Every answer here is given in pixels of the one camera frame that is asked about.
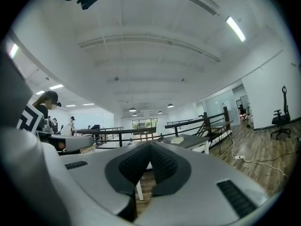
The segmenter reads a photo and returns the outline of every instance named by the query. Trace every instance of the power strip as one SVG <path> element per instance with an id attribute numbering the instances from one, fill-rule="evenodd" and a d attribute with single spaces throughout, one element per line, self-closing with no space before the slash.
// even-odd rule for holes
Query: power strip
<path id="1" fill-rule="evenodd" d="M 235 160 L 245 159 L 245 156 L 235 156 Z"/>

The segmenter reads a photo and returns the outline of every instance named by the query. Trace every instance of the long hair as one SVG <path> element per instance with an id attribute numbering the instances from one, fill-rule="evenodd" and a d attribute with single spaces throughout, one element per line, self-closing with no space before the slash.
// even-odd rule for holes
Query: long hair
<path id="1" fill-rule="evenodd" d="M 48 99 L 50 99 L 50 96 L 47 94 L 47 92 L 44 92 L 32 105 L 35 108 L 38 108 L 40 104 L 45 103 Z"/>

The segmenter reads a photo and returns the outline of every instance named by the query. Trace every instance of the fluorescent light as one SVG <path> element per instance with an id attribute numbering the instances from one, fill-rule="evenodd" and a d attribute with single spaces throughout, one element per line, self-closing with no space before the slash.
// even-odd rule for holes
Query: fluorescent light
<path id="1" fill-rule="evenodd" d="M 246 37 L 244 36 L 243 32 L 241 32 L 239 26 L 235 23 L 232 17 L 228 17 L 226 20 L 227 24 L 231 26 L 231 28 L 234 30 L 234 32 L 237 34 L 237 36 L 240 38 L 242 42 L 246 40 Z"/>
<path id="2" fill-rule="evenodd" d="M 14 45 L 13 45 L 13 47 L 12 47 L 10 53 L 9 53 L 9 56 L 10 56 L 11 58 L 13 58 L 13 57 L 15 56 L 17 50 L 18 50 L 18 46 L 14 43 Z"/>
<path id="3" fill-rule="evenodd" d="M 45 91 L 41 90 L 39 91 L 38 93 L 36 93 L 36 95 L 40 95 L 40 94 L 43 94 Z"/>
<path id="4" fill-rule="evenodd" d="M 61 88 L 61 87 L 64 87 L 64 85 L 55 85 L 55 86 L 52 86 L 52 87 L 49 87 L 49 89 L 57 89 L 57 88 Z"/>

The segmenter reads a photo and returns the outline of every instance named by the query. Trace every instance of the window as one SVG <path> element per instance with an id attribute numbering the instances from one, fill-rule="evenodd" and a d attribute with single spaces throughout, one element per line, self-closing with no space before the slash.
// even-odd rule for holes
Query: window
<path id="1" fill-rule="evenodd" d="M 143 119 L 143 120 L 132 120 L 133 129 L 143 129 L 143 128 L 154 128 L 154 131 L 146 131 L 146 132 L 137 132 L 134 133 L 134 139 L 140 139 L 140 141 L 153 140 L 159 134 L 156 133 L 156 126 L 158 123 L 157 118 L 152 119 Z"/>

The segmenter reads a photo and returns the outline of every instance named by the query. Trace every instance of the wooden floor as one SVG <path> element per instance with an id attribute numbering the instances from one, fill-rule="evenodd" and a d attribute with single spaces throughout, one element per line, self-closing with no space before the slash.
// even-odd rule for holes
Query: wooden floor
<path id="1" fill-rule="evenodd" d="M 275 134 L 270 138 L 270 133 L 276 129 L 253 131 L 253 129 L 246 127 L 246 121 L 239 126 L 232 126 L 232 136 L 236 147 L 234 153 L 244 155 L 246 161 L 263 161 L 275 159 L 284 153 L 296 152 L 296 138 L 301 136 L 301 121 L 290 124 L 287 128 L 290 128 L 292 131 L 291 138 L 288 138 L 285 134 L 281 134 L 279 140 L 276 141 Z M 233 144 L 227 137 L 222 141 L 221 154 L 219 154 L 217 146 L 210 148 L 209 154 L 220 158 L 252 178 L 260 184 L 270 196 L 280 192 L 285 187 L 287 178 L 283 176 L 280 171 L 272 169 L 267 165 L 235 160 L 231 154 L 232 147 Z M 286 154 L 274 161 L 266 161 L 263 163 L 281 169 L 289 177 L 298 159 L 298 155 L 298 153 Z M 156 185 L 152 171 L 145 172 L 140 183 L 144 200 L 140 201 L 136 192 L 138 214 L 142 213 L 149 204 L 152 188 Z"/>

